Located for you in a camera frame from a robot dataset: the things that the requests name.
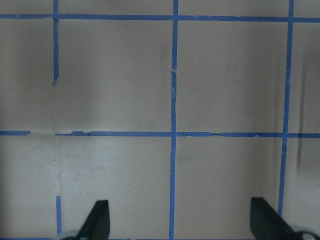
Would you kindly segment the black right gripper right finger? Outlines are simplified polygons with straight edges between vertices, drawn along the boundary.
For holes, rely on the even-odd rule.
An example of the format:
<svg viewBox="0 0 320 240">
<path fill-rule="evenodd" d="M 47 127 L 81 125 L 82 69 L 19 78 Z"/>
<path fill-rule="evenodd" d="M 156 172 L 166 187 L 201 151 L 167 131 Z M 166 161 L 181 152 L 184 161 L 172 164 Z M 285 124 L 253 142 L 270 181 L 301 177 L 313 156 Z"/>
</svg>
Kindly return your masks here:
<svg viewBox="0 0 320 240">
<path fill-rule="evenodd" d="M 250 200 L 250 230 L 256 240 L 296 240 L 293 229 L 262 197 Z"/>
</svg>

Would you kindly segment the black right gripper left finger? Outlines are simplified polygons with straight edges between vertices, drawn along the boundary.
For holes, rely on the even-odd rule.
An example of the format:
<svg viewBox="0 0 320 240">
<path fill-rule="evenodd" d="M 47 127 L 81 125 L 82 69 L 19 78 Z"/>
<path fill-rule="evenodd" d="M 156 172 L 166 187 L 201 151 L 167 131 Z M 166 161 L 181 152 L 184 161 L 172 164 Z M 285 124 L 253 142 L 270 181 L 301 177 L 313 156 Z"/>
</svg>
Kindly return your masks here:
<svg viewBox="0 0 320 240">
<path fill-rule="evenodd" d="M 77 234 L 78 240 L 108 240 L 111 230 L 108 200 L 95 202 Z"/>
</svg>

